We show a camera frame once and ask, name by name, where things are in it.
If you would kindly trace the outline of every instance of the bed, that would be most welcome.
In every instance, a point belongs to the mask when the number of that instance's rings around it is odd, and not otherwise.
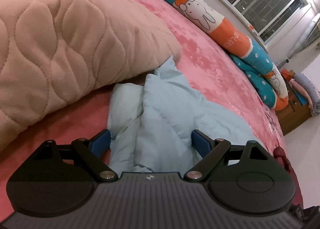
[[[193,88],[208,100],[243,117],[271,154],[277,146],[285,149],[274,111],[262,103],[244,73],[219,45],[165,1],[135,1],[161,18],[176,36],[183,51],[177,68]],[[0,221],[13,212],[5,191],[11,174],[46,139],[54,139],[57,144],[70,144],[76,138],[91,138],[106,128],[112,88],[100,88],[78,102],[47,115],[21,133],[0,154]],[[103,156],[106,163],[109,153]]]

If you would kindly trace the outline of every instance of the white rabbit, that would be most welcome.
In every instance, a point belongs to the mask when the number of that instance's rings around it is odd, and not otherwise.
[[[280,80],[277,78],[276,73],[270,77],[270,83],[272,83],[272,87],[278,92],[280,95]]]
[[[197,0],[188,0],[186,4],[180,5],[180,9],[184,11],[187,14],[188,18],[200,28],[202,26],[204,29],[210,30],[209,22],[216,23],[216,20]]]

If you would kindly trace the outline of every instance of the metal screw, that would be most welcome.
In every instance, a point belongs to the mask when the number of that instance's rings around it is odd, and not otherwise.
[[[113,171],[102,171],[100,173],[100,177],[104,178],[104,179],[112,179],[116,176],[116,174]]]
[[[187,177],[191,179],[199,179],[202,177],[202,174],[199,171],[189,171]]]

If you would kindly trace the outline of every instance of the pink fabric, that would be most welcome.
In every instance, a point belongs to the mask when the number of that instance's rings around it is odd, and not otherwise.
[[[163,21],[134,0],[0,0],[0,40],[0,151],[92,90],[181,57]]]
[[[275,112],[262,103],[246,76],[220,46],[165,1],[136,1],[160,17],[182,45],[177,67],[193,88],[243,117],[272,155],[277,146],[285,149]],[[5,193],[10,175],[46,139],[68,144],[79,137],[90,138],[105,128],[110,92],[110,88],[102,88],[48,115],[20,134],[0,154],[0,221],[13,211]]]
[[[304,98],[306,98],[308,100],[309,103],[309,108],[312,109],[313,108],[313,103],[312,100],[308,94],[308,92],[300,85],[296,82],[296,80],[291,79],[289,81],[289,83],[291,84],[291,86],[293,86]]]

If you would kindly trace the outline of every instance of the light blue comforter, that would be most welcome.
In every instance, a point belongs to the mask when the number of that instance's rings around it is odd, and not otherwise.
[[[115,90],[108,119],[109,166],[119,175],[178,171],[183,176],[201,159],[191,146],[195,129],[232,144],[256,140],[263,145],[244,119],[191,88],[172,58],[147,75],[144,87],[118,84]]]

